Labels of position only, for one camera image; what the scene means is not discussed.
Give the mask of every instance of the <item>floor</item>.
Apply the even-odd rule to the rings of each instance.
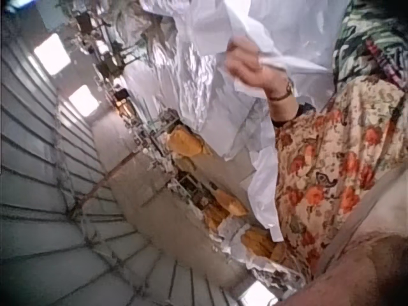
[[[109,113],[96,122],[92,131],[100,160],[107,170],[135,149],[116,113]],[[227,163],[215,156],[200,156],[193,161],[197,166],[196,176],[207,177],[249,205],[246,192],[240,187],[241,181],[252,173],[245,152]],[[244,266],[214,249],[204,224],[165,188],[169,177],[158,169],[148,170],[148,167],[148,158],[138,154],[109,182],[128,221],[177,258],[180,264],[207,275],[222,287],[237,285],[247,276]]]

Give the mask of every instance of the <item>window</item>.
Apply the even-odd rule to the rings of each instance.
[[[51,35],[40,46],[34,49],[34,53],[51,75],[56,75],[71,62],[58,34]]]
[[[261,282],[256,281],[245,292],[241,302],[244,306],[272,306],[278,299]]]
[[[81,86],[74,92],[69,100],[84,117],[89,116],[99,106],[98,101],[96,101],[86,85]]]

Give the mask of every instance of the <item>floral dress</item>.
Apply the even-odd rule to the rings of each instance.
[[[362,197],[407,161],[407,104],[397,86],[360,76],[327,114],[309,112],[276,130],[280,227],[308,280]]]

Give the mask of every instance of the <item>skin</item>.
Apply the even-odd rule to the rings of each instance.
[[[280,101],[274,98],[286,94],[288,76],[285,71],[261,65],[259,49],[247,38],[234,38],[228,45],[225,67],[235,78],[251,87],[265,91],[270,109],[270,116],[275,122],[285,122],[295,118],[299,104],[293,95]]]

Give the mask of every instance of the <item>wristwatch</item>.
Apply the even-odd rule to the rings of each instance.
[[[268,95],[268,99],[270,101],[282,101],[282,100],[285,100],[286,98],[290,97],[293,94],[293,92],[294,92],[293,82],[289,78],[288,79],[288,85],[286,86],[286,93],[281,97],[273,97],[271,95]]]

